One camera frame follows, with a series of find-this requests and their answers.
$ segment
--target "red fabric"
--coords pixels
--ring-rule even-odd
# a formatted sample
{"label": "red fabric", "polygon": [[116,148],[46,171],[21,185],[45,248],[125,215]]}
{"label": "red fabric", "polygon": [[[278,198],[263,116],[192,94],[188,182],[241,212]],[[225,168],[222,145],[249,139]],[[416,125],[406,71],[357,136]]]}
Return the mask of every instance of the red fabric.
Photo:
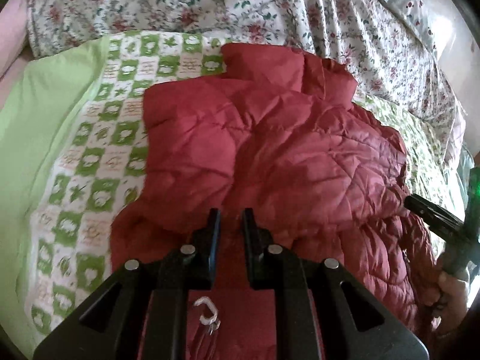
{"label": "red fabric", "polygon": [[192,322],[189,356],[273,358],[272,296],[246,289],[239,214],[253,207],[277,243],[303,258],[338,259],[415,333],[428,328],[418,300],[438,273],[427,231],[402,207],[399,133],[351,103],[354,80],[334,61],[265,45],[228,44],[222,52],[225,75],[145,92],[145,188],[112,225],[113,268],[161,259],[219,207],[209,296],[227,328],[201,350]]}

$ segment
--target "metal screw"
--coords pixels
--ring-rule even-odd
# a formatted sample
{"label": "metal screw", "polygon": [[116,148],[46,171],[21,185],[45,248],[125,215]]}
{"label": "metal screw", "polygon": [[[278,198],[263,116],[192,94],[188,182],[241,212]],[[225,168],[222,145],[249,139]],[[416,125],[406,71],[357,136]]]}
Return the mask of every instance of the metal screw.
{"label": "metal screw", "polygon": [[135,269],[138,269],[139,266],[140,263],[136,259],[129,259],[129,261],[125,263],[125,269],[127,271],[134,271]]}
{"label": "metal screw", "polygon": [[336,259],[326,259],[325,266],[330,269],[337,269],[340,264]]}
{"label": "metal screw", "polygon": [[283,252],[283,248],[280,245],[268,245],[268,252],[270,254],[280,254],[281,252]]}
{"label": "metal screw", "polygon": [[180,248],[182,254],[194,254],[195,253],[195,246],[193,245],[183,245]]}

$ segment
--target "pink fabric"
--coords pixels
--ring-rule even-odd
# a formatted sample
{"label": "pink fabric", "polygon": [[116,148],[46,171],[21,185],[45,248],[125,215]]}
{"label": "pink fabric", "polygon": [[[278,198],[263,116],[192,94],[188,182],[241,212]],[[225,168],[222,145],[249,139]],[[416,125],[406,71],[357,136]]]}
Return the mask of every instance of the pink fabric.
{"label": "pink fabric", "polygon": [[[274,359],[272,295],[248,288],[239,230],[242,209],[253,207],[276,243],[309,260],[338,259],[422,335],[431,316],[421,300],[438,272],[428,232],[403,208],[399,133],[348,104],[352,78],[342,66],[266,45],[229,44],[222,53],[225,75],[145,91],[145,187],[112,224],[113,268],[161,259],[220,208],[208,296],[225,328],[207,344],[198,319],[189,320],[187,358]],[[262,329],[249,334],[253,326]]]}
{"label": "pink fabric", "polygon": [[0,77],[27,41],[28,0],[8,0],[0,12]]}
{"label": "pink fabric", "polygon": [[29,47],[25,48],[17,59],[11,64],[2,78],[0,78],[0,111],[10,94],[14,84],[20,78],[25,70],[28,62],[33,60],[32,50]]}

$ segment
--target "light green sheet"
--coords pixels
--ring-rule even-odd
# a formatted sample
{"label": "light green sheet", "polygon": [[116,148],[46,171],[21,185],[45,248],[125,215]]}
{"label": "light green sheet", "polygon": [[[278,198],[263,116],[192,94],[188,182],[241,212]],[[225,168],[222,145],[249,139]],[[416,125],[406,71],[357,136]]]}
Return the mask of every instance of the light green sheet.
{"label": "light green sheet", "polygon": [[34,343],[21,299],[30,214],[79,109],[97,90],[108,46],[106,37],[29,63],[0,112],[0,323],[27,357]]}

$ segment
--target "floral bedsheet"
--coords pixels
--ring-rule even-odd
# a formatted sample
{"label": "floral bedsheet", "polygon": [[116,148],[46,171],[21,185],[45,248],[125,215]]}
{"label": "floral bedsheet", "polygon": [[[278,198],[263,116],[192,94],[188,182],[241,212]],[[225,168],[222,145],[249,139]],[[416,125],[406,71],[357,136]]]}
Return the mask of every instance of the floral bedsheet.
{"label": "floral bedsheet", "polygon": [[30,0],[28,29],[36,57],[133,29],[299,47],[347,64],[362,90],[430,123],[441,159],[462,117],[434,56],[378,0]]}
{"label": "floral bedsheet", "polygon": [[[73,124],[30,218],[33,254],[25,311],[38,342],[111,274],[110,225],[138,197],[145,177],[144,90],[221,73],[220,47],[226,41],[156,31],[110,37],[98,90]],[[431,127],[376,96],[358,91],[354,101],[401,132],[409,149],[411,191],[449,208]]]}

